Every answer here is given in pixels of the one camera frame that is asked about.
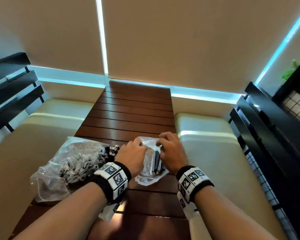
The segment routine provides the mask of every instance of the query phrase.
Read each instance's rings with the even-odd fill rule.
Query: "beige cushion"
[[[176,130],[190,164],[200,167],[219,192],[276,238],[287,239],[227,121],[178,113]],[[189,224],[192,240],[207,235],[201,217]]]
[[[50,99],[0,143],[0,240],[6,240],[32,201],[30,176],[74,136],[92,103]]]

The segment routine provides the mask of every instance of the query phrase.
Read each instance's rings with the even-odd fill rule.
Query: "hand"
[[[136,177],[143,170],[143,160],[147,148],[142,145],[139,138],[129,141],[127,145],[121,146],[115,161],[124,164],[131,173],[132,177]]]
[[[177,134],[161,133],[156,145],[162,145],[160,159],[173,175],[176,175],[180,168],[188,165],[188,157]]]

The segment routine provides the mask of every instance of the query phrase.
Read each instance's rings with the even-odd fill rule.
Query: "large plastic bag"
[[[83,181],[105,163],[100,155],[107,146],[98,141],[68,137],[47,165],[39,167],[30,177],[36,201],[59,201],[69,196],[69,184]]]
[[[148,186],[151,184],[154,184],[155,182],[158,182],[162,177],[167,175],[169,171],[163,167],[163,171],[160,175],[153,175],[151,172],[151,162],[152,162],[152,154],[153,151],[160,152],[160,147],[156,146],[156,142],[158,141],[158,138],[152,138],[152,137],[139,137],[142,141],[142,144],[144,146],[147,146],[147,151],[145,152],[144,156],[144,168],[141,171],[141,173],[135,177],[135,181],[138,184]]]

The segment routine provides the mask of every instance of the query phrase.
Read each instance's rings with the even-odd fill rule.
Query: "forearm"
[[[212,186],[200,190],[194,202],[213,240],[276,239]]]
[[[95,183],[88,183],[48,210],[15,239],[85,239],[106,204],[101,188]]]

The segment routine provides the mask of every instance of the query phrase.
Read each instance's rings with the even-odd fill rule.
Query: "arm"
[[[115,160],[124,164],[135,177],[143,169],[145,153],[146,147],[141,146],[140,139],[136,138],[121,147]],[[15,240],[85,239],[106,204],[102,189],[90,182],[48,210]]]
[[[160,135],[160,158],[174,175],[189,161],[176,134]],[[246,215],[213,186],[206,186],[195,194],[194,203],[214,240],[275,240],[267,230]]]

